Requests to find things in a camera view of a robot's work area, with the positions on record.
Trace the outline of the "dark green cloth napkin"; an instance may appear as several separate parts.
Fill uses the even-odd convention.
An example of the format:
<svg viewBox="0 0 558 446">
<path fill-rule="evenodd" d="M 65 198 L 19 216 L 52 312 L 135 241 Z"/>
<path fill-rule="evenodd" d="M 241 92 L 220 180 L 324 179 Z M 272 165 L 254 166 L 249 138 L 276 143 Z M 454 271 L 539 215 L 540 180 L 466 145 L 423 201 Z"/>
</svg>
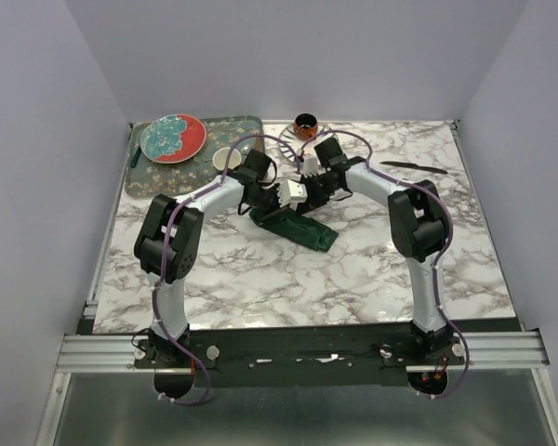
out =
<svg viewBox="0 0 558 446">
<path fill-rule="evenodd" d="M 339 234 L 328 226 L 287 208 L 273 216 L 263 216 L 259 210 L 249 212 L 250 219 L 263 230 L 309 248 L 327 252 Z"/>
</svg>

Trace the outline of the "black knife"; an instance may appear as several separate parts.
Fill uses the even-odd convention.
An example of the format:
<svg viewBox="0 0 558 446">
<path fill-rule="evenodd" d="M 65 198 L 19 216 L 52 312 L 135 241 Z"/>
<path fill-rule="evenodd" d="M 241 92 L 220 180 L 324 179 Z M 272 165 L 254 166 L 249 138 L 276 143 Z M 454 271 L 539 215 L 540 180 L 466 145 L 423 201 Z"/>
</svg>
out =
<svg viewBox="0 0 558 446">
<path fill-rule="evenodd" d="M 430 172 L 437 175 L 448 175 L 448 172 L 444 169 L 427 166 L 427 165 L 420 165 L 414 163 L 406 163 L 406 162 L 399 162 L 399 161 L 383 161 L 380 162 L 382 165 L 397 167 L 397 168 L 405 168 L 405 169 L 413 169 L 422 172 Z"/>
</svg>

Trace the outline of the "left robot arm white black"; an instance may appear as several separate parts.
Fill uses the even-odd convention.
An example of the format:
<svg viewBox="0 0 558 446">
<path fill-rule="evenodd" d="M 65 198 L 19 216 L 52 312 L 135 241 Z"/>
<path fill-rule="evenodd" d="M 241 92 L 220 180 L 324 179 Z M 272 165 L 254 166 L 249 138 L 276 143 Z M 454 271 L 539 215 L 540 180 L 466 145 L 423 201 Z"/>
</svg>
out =
<svg viewBox="0 0 558 446">
<path fill-rule="evenodd" d="M 247 200 L 252 207 L 276 205 L 276 193 L 266 190 L 271 184 L 266 178 L 270 169 L 277 169 L 276 162 L 252 151 L 236 168 L 183 198 L 159 194 L 151 201 L 134 256 L 153 288 L 151 331 L 161 338 L 155 355 L 164 365 L 176 367 L 187 358 L 188 346 L 181 339 L 189 327 L 185 278 L 196 261 L 204 224 Z"/>
</svg>

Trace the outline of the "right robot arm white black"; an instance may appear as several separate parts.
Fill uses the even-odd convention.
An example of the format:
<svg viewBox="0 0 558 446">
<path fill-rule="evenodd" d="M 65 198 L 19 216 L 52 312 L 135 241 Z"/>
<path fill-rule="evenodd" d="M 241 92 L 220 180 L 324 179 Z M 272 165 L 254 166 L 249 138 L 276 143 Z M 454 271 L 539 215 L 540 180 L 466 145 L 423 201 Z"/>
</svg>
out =
<svg viewBox="0 0 558 446">
<path fill-rule="evenodd" d="M 445 314 L 440 271 L 441 257 L 452 243 L 453 222 L 435 185 L 392 177 L 373 168 L 368 157 L 350 159 L 333 137 L 316 144 L 314 151 L 325 169 L 314 180 L 326 187 L 333 175 L 333 186 L 361 193 L 388 209 L 392 242 L 406 260 L 412 285 L 414 336 L 409 352 L 419 363 L 433 362 L 456 331 Z"/>
</svg>

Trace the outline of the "white striped saucer plate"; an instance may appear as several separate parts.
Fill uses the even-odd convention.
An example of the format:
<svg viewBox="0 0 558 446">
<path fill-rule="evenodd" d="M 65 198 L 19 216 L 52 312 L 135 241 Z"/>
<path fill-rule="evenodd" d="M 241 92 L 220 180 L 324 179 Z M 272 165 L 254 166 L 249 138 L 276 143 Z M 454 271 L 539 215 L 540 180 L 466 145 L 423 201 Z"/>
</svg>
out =
<svg viewBox="0 0 558 446">
<path fill-rule="evenodd" d="M 317 130 L 318 130 L 319 133 L 321 133 L 321 136 L 306 145 L 306 147 L 305 147 L 306 152 L 309 152 L 309 151 L 314 152 L 314 150 L 313 150 L 314 146 L 317 143 L 320 143 L 325 139 L 332 138 L 332 137 L 339 138 L 339 136 L 333 131 L 333 129 L 327 123 L 320 123 L 318 125 Z M 305 141 L 303 139 L 297 138 L 297 136 L 295 134 L 295 131 L 294 131 L 294 125 L 293 124 L 287 125 L 281 131 L 281 133 L 279 135 L 279 138 L 281 140 L 283 140 L 284 142 L 286 142 L 292 148 L 292 151 L 291 151 L 284 144 L 277 143 L 277 147 L 278 147 L 279 151 L 287 159 L 287 161 L 290 164 L 295 164 L 296 163 L 295 155 L 298 155 L 298 156 L 302 155 L 302 153 L 303 153 L 302 146 L 304 145 Z"/>
</svg>

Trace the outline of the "brown glazed cup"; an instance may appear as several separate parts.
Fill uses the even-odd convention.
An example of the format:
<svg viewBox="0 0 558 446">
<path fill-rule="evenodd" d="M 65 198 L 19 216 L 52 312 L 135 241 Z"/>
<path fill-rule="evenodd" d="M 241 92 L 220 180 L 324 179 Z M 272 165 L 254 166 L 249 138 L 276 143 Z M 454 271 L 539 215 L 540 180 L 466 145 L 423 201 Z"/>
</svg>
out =
<svg viewBox="0 0 558 446">
<path fill-rule="evenodd" d="M 318 120 L 310 113 L 301 113 L 295 118 L 292 129 L 297 139 L 310 139 L 318 133 Z"/>
</svg>

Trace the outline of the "red and teal plate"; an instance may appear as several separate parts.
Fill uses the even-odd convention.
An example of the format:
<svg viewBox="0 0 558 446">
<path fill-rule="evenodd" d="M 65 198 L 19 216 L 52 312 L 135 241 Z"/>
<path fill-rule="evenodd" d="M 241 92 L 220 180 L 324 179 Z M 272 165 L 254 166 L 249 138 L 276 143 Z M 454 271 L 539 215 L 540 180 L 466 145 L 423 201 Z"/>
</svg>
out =
<svg viewBox="0 0 558 446">
<path fill-rule="evenodd" d="M 157 164 L 179 164 L 191 160 L 206 143 L 205 125 L 187 114 L 170 114 L 143 130 L 142 154 Z"/>
</svg>

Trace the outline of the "floral teal serving tray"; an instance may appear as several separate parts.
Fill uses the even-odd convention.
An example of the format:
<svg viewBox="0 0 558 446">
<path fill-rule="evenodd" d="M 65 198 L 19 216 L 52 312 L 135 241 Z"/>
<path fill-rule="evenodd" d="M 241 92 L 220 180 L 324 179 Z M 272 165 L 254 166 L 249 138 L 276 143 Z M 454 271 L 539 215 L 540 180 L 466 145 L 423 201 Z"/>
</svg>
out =
<svg viewBox="0 0 558 446">
<path fill-rule="evenodd" d="M 141 152 L 138 164 L 130 167 L 140 137 L 150 123 L 134 124 L 129 138 L 126 193 L 136 198 L 151 198 L 160 193 L 179 195 L 198 189 L 219 172 L 212 164 L 214 153 L 230 147 L 237 139 L 263 130 L 262 121 L 254 115 L 204 118 L 207 136 L 205 146 L 191 160 L 179 164 L 157 164 Z"/>
</svg>

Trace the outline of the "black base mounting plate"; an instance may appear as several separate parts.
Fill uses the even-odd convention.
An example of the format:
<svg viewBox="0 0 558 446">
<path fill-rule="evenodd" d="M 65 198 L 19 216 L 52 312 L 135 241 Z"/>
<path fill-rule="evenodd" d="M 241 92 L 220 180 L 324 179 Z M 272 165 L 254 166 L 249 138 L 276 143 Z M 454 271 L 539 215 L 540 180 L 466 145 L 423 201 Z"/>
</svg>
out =
<svg viewBox="0 0 558 446">
<path fill-rule="evenodd" d="M 425 335 L 409 322 L 187 330 L 177 344 L 149 331 L 134 365 L 199 387 L 404 387 L 463 365 L 458 346 L 448 328 Z"/>
</svg>

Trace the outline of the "green handled utensil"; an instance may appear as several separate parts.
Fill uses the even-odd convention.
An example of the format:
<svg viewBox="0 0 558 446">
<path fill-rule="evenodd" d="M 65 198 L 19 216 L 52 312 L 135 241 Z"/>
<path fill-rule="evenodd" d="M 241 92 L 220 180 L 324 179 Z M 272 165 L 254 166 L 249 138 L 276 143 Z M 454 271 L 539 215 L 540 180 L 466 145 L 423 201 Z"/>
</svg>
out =
<svg viewBox="0 0 558 446">
<path fill-rule="evenodd" d="M 135 150 L 135 152 L 134 152 L 134 154 L 133 154 L 133 157 L 132 157 L 132 159 L 131 159 L 131 161 L 130 161 L 130 167 L 131 167 L 131 168 L 135 168 L 135 167 L 137 166 L 138 161 L 139 161 L 139 158 L 140 158 L 140 155 L 141 155 L 141 146 L 138 145 L 137 148 L 136 148 L 136 150 Z"/>
</svg>

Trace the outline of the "aluminium frame rail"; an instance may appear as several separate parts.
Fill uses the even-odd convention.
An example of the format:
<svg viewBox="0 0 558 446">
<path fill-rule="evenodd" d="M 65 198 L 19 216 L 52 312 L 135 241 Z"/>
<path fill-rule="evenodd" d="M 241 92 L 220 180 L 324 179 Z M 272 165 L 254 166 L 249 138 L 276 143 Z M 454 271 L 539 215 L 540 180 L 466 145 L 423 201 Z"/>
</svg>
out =
<svg viewBox="0 0 558 446">
<path fill-rule="evenodd" d="M 60 416 L 73 374 L 137 374 L 129 335 L 66 335 L 61 342 L 44 418 L 36 444 L 55 443 Z M 519 370 L 532 372 L 538 397 L 558 445 L 558 404 L 545 369 L 550 361 L 536 331 L 466 333 L 470 370 Z"/>
</svg>

